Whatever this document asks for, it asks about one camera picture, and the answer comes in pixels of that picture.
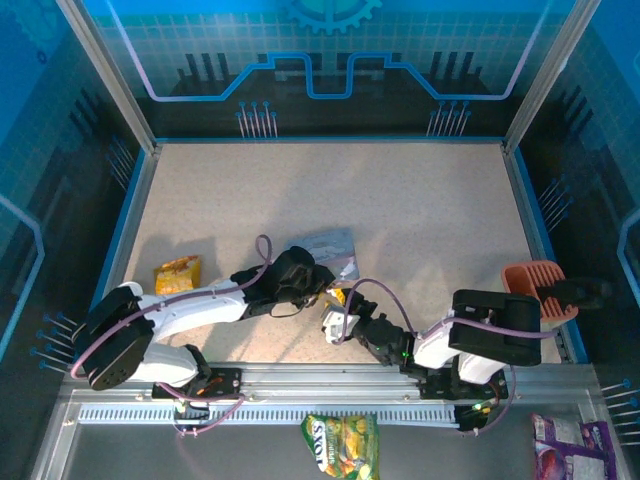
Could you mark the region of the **aluminium table edge rail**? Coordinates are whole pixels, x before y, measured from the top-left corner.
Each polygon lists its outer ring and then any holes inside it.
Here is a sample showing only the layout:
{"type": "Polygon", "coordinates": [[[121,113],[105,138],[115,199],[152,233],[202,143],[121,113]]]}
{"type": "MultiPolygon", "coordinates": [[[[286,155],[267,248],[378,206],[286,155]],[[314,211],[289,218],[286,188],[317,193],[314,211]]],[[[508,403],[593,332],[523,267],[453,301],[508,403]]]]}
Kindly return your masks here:
{"type": "Polygon", "coordinates": [[[136,160],[89,306],[90,310],[125,279],[161,151],[162,146],[158,144],[152,153],[142,151],[136,160]]]}
{"type": "MultiPolygon", "coordinates": [[[[511,152],[502,146],[501,152],[531,258],[555,262],[556,255],[520,149],[511,152]]],[[[561,363],[589,362],[576,319],[543,323],[542,326],[556,331],[554,339],[561,363]]]]}

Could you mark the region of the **beige and orange utensil holder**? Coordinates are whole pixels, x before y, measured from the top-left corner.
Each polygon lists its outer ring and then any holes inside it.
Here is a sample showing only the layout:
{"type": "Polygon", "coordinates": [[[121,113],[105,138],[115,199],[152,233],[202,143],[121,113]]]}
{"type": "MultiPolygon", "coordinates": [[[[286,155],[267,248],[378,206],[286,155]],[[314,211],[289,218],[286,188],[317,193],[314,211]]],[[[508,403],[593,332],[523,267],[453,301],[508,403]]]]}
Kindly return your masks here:
{"type": "Polygon", "coordinates": [[[531,260],[506,265],[501,271],[501,279],[507,293],[528,295],[539,301],[542,323],[564,323],[579,313],[575,306],[562,307],[555,297],[545,300],[539,297],[538,287],[551,287],[566,279],[562,269],[553,261],[531,260]]]}

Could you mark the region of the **green yellow candy bag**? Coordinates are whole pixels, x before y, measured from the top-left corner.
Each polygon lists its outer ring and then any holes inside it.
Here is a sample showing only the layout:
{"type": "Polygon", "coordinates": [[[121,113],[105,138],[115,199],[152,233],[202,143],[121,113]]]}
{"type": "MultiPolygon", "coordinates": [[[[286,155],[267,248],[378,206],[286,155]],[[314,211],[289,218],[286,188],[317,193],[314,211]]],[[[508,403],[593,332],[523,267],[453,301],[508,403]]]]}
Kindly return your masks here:
{"type": "Polygon", "coordinates": [[[380,480],[376,414],[307,415],[303,438],[318,469],[340,480],[380,480]]]}

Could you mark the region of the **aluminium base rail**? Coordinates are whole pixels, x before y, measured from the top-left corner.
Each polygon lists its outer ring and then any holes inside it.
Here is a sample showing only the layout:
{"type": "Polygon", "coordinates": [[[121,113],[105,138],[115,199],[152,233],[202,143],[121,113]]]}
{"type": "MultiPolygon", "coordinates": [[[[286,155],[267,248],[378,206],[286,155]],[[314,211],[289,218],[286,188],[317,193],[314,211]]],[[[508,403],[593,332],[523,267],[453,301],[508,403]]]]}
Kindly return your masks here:
{"type": "Polygon", "coordinates": [[[254,403],[402,404],[420,400],[417,382],[393,366],[247,362],[211,366],[240,369],[240,390],[254,403]]]}

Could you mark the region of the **yellow snack bag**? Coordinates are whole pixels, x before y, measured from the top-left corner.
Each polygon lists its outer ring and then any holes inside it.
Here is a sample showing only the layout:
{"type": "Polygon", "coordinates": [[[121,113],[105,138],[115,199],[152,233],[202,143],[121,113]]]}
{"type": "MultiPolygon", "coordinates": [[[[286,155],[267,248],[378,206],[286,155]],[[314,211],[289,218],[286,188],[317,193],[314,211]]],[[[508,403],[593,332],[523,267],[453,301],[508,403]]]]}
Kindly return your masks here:
{"type": "Polygon", "coordinates": [[[201,286],[201,257],[184,256],[162,264],[154,270],[156,295],[169,295],[201,286]]]}

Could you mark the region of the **purple snack bag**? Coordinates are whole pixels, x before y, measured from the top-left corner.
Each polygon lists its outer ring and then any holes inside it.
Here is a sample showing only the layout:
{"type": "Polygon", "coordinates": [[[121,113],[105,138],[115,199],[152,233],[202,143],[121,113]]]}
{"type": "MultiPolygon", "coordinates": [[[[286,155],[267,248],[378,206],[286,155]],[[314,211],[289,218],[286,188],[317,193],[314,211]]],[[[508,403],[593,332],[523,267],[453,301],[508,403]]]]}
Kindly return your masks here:
{"type": "Polygon", "coordinates": [[[531,415],[534,480],[618,480],[608,424],[531,415]]]}

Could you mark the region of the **aluminium frame post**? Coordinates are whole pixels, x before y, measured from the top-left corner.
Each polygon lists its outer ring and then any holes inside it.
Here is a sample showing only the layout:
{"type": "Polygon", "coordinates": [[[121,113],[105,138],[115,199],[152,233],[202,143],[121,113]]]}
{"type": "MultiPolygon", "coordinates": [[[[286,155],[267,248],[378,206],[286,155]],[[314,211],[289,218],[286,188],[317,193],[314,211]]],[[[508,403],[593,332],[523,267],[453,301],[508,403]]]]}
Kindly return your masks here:
{"type": "Polygon", "coordinates": [[[503,142],[503,153],[513,155],[566,67],[576,45],[602,0],[575,0],[544,61],[517,110],[503,142]]]}
{"type": "Polygon", "coordinates": [[[156,139],[106,43],[80,0],[55,0],[117,109],[146,154],[156,150],[156,139]]]}

